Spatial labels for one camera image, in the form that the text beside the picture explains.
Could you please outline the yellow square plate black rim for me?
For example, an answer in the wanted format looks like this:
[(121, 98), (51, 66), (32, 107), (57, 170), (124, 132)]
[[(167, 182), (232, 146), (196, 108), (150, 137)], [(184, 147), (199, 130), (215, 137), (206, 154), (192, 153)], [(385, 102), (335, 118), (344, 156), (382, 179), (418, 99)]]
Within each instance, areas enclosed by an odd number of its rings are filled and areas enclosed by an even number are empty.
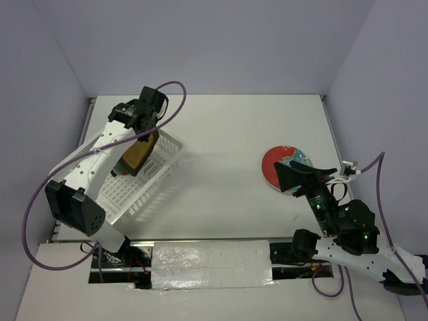
[(113, 169), (125, 170), (128, 172), (128, 175), (135, 177), (151, 155), (158, 138), (159, 133), (155, 131), (150, 134), (147, 141), (137, 140), (121, 156)]

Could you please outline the large red floral round plate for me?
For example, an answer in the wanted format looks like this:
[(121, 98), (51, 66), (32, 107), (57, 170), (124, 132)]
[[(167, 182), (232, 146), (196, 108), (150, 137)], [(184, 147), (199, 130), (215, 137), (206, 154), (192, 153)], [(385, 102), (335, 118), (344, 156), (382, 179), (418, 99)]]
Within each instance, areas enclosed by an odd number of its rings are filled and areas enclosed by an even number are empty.
[(122, 169), (112, 169), (110, 173), (113, 177), (128, 175), (128, 172)]

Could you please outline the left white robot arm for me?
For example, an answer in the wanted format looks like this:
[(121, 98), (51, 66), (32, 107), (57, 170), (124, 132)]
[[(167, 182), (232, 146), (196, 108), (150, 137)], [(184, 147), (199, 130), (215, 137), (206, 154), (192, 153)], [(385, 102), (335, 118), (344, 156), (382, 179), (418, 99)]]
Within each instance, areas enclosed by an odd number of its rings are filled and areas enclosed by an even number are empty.
[(126, 265), (137, 250), (107, 221), (96, 199), (109, 175), (138, 174), (158, 140), (157, 132), (145, 132), (157, 125), (168, 104), (165, 94), (145, 86), (137, 99), (116, 105), (91, 148), (93, 154), (79, 161), (60, 182), (52, 179), (45, 186), (53, 217), (99, 243), (118, 267)]

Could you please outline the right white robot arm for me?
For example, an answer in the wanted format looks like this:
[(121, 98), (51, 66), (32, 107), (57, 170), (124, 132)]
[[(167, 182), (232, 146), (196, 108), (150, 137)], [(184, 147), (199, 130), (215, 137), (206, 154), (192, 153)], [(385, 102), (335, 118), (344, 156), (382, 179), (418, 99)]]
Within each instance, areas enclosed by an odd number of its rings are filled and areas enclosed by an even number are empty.
[(427, 256), (414, 255), (389, 242), (375, 225), (375, 213), (359, 199), (341, 204), (333, 186), (347, 184), (359, 171), (345, 163), (341, 175), (296, 161), (274, 163), (280, 190), (305, 197), (320, 227), (294, 232), (290, 254), (300, 262), (324, 260), (370, 276), (402, 296), (427, 294)]

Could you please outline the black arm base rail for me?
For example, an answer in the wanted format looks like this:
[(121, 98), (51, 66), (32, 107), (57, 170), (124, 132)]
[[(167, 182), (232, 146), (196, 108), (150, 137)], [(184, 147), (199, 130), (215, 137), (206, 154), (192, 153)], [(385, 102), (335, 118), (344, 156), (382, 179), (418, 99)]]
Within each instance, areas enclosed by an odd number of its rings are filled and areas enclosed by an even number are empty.
[(277, 281), (333, 278), (321, 259), (298, 259), (290, 239), (136, 242), (136, 256), (116, 263), (93, 257), (91, 284), (130, 284), (141, 290), (260, 288)]

